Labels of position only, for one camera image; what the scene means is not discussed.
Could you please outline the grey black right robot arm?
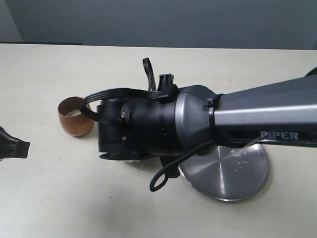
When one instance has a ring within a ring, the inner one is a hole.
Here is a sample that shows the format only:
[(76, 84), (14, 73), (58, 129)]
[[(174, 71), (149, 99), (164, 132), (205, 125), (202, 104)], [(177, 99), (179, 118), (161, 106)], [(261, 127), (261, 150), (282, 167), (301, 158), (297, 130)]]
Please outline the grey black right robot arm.
[(317, 72), (230, 94), (183, 87), (170, 102), (108, 99), (97, 111), (119, 121), (99, 124), (100, 157), (107, 160), (181, 156), (207, 140), (231, 148), (250, 142), (316, 147)]

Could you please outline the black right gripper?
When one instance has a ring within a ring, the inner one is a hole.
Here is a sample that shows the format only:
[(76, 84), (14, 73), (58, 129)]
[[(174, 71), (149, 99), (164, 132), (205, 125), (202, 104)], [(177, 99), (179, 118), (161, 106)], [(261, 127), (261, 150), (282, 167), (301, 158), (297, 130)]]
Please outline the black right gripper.
[[(97, 112), (110, 119), (124, 122), (121, 117), (121, 108), (127, 100), (106, 99), (97, 106)], [(114, 161), (139, 161), (146, 159), (146, 154), (140, 151), (131, 138), (125, 124), (109, 125), (98, 123), (98, 145), (100, 158)]]

